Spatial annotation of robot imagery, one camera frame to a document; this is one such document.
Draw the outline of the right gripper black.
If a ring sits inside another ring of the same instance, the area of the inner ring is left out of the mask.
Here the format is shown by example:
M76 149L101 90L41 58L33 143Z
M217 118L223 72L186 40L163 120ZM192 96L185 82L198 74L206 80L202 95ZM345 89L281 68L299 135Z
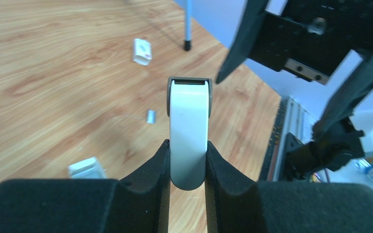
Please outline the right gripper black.
M216 76L223 82L247 58L306 81L326 84L349 51L373 51L373 0L289 0L281 15L267 0L248 0L234 41ZM373 52L331 97L313 138L345 124L373 89Z

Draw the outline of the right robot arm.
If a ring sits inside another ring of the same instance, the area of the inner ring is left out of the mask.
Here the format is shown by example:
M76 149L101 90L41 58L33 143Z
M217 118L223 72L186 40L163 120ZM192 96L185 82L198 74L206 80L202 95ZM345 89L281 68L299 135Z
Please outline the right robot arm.
M336 171L364 156L350 116L373 90L373 0L289 0L280 15L267 1L246 3L235 39L216 83L223 82L245 60L305 81L326 82L349 51L362 62L327 102L312 129L312 140L285 154L282 177L301 180L327 168Z

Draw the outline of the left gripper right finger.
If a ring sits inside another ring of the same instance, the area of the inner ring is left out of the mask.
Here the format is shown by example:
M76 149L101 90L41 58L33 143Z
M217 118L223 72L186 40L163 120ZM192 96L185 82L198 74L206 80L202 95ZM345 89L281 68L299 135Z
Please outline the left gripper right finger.
M373 189L357 183L256 182L209 142L210 233L373 233Z

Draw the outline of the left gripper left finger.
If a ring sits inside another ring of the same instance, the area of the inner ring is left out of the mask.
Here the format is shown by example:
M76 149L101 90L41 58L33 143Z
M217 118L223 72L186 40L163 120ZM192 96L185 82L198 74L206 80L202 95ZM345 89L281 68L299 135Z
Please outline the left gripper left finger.
M121 180L0 183L0 233L166 233L170 142Z

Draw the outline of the grey white stapler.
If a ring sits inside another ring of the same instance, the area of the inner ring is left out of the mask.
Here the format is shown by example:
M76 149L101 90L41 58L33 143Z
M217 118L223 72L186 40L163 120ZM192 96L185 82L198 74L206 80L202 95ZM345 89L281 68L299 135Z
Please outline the grey white stapler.
M170 77L170 179L179 189L197 189L205 179L213 84L210 78Z

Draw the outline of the staple strip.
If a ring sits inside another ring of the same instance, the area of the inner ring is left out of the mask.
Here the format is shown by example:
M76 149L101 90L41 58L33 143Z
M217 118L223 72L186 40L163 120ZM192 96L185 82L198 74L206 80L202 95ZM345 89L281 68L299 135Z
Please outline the staple strip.
M156 112L154 110L147 111L146 122L148 124L154 124L156 121Z

